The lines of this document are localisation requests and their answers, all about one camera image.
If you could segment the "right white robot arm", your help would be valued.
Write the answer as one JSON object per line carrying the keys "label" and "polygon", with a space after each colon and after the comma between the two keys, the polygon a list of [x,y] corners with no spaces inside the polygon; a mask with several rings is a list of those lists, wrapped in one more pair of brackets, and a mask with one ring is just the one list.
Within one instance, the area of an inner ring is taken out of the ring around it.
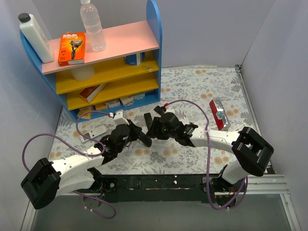
{"label": "right white robot arm", "polygon": [[218,190],[229,191],[235,184],[248,175],[261,177],[264,175],[273,147],[251,127],[243,127],[241,131],[206,131],[193,124],[183,124],[168,112],[155,117],[148,128],[147,136],[152,139],[174,139],[182,146],[207,147],[218,149],[236,156],[236,160],[223,167],[219,176],[210,183]]}

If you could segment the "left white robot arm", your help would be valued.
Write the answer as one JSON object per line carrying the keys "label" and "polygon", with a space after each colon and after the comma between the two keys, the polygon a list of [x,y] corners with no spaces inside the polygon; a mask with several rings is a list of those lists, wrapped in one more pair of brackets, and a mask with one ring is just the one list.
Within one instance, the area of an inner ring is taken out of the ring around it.
{"label": "left white robot arm", "polygon": [[38,160],[21,182],[21,187],[35,209],[42,209],[55,197],[79,189],[98,192],[102,180],[91,169],[115,159],[129,143],[140,140],[150,147],[152,140],[132,123],[117,125],[111,134],[103,136],[94,146],[68,158]]}

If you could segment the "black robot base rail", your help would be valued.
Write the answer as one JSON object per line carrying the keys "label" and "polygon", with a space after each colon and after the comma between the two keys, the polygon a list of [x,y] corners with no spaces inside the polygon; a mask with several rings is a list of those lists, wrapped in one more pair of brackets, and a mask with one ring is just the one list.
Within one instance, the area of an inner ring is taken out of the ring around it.
{"label": "black robot base rail", "polygon": [[99,195],[107,202],[179,202],[199,201],[213,203],[223,196],[231,199],[244,187],[241,181],[235,185],[222,183],[218,174],[163,174],[163,175],[103,175],[90,171],[94,183],[80,193]]}

